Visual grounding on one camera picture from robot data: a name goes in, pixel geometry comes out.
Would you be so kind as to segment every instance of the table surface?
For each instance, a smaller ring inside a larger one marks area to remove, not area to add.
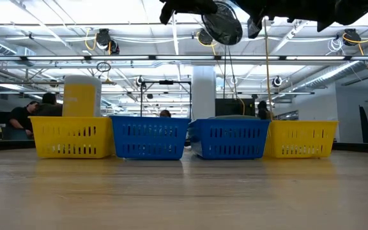
[[[0,229],[368,229],[368,153],[38,159],[0,151]]]

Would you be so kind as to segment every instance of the ceiling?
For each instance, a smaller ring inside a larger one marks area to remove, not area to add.
[[[23,3],[26,10],[34,17],[12,1],[0,0],[0,40],[8,45],[27,47],[38,56],[106,55],[98,48],[89,50],[85,45],[85,40],[87,40],[88,45],[93,46],[95,33],[100,28],[111,30],[110,34],[117,41],[121,55],[213,55],[214,52],[216,55],[224,55],[223,45],[217,44],[213,50],[211,47],[200,45],[197,41],[196,34],[203,27],[198,15],[178,14],[174,16],[175,26],[172,23],[162,25],[159,16],[163,3],[157,0],[25,0]],[[259,35],[255,40],[248,39],[246,23],[249,16],[239,8],[235,10],[238,19],[243,24],[244,35],[240,43],[229,47],[231,54],[265,55],[264,34]],[[331,52],[330,42],[336,37],[336,34],[341,34],[346,28],[355,28],[363,39],[368,39],[368,14],[350,26],[334,23],[320,33],[316,31],[316,22],[306,22],[302,29],[290,39],[283,39],[297,27],[296,23],[299,21],[287,23],[286,18],[275,18],[273,22],[268,21],[268,50],[271,55],[331,56],[341,54],[341,51]],[[67,45],[65,46],[54,37],[53,33]],[[367,50],[367,48],[368,43],[365,43],[364,49]],[[343,46],[342,49],[347,55],[359,52],[357,46]],[[130,68],[131,66],[113,68],[109,72],[109,78],[119,84],[121,90],[133,91],[135,90],[135,79],[140,75],[147,80],[178,80],[180,78],[182,81],[190,81],[194,65],[193,63],[181,63],[180,65],[161,63],[157,67],[150,67],[151,64],[153,62],[148,61],[140,63],[141,66],[137,68]],[[235,83],[239,90],[265,91],[266,67],[264,63],[260,64],[233,65],[233,73],[237,79],[235,82],[229,80],[229,85],[233,87]],[[9,66],[15,66],[15,63],[0,63],[0,67],[4,65],[8,65],[5,70],[10,73],[21,77],[26,74],[25,68],[9,68]],[[294,84],[327,66],[270,65],[269,71],[271,78],[280,76],[287,79],[285,84]],[[91,75],[87,68],[49,68],[42,72],[39,72],[41,68],[28,69],[29,75],[37,73],[33,79],[35,81],[51,79],[61,81],[66,75]],[[221,72],[223,69],[224,65],[215,65],[217,77],[223,76]],[[227,76],[233,76],[231,69],[230,65],[226,66]],[[157,86],[154,89],[178,91],[180,87]],[[133,100],[126,95],[106,95],[105,98],[114,105]],[[153,101],[177,99],[188,101],[188,95],[183,93],[176,98],[156,96]],[[183,114],[187,111],[186,108],[176,107]]]

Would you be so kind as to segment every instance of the man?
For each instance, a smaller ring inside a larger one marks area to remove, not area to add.
[[[35,112],[38,105],[38,102],[32,101],[26,107],[14,108],[6,126],[14,130],[25,130],[27,136],[32,136],[32,123],[28,116]]]
[[[57,103],[55,94],[46,93],[35,114],[37,116],[62,116],[62,105]]]

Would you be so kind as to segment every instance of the person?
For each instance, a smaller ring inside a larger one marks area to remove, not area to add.
[[[42,96],[42,104],[39,105],[35,115],[37,116],[62,116],[61,104],[58,104],[56,95],[53,93],[46,93]]]
[[[9,115],[6,126],[14,130],[25,130],[26,135],[31,137],[33,135],[32,123],[28,117],[35,113],[38,106],[38,102],[32,101],[25,107],[14,108]]]
[[[258,117],[261,119],[271,119],[271,114],[265,101],[261,101],[258,104]]]
[[[160,113],[160,117],[161,118],[171,118],[171,113],[168,110],[163,110]]]

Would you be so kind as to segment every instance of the white pillar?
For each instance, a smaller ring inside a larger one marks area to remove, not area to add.
[[[192,72],[193,120],[215,116],[216,79],[214,66],[194,66]]]

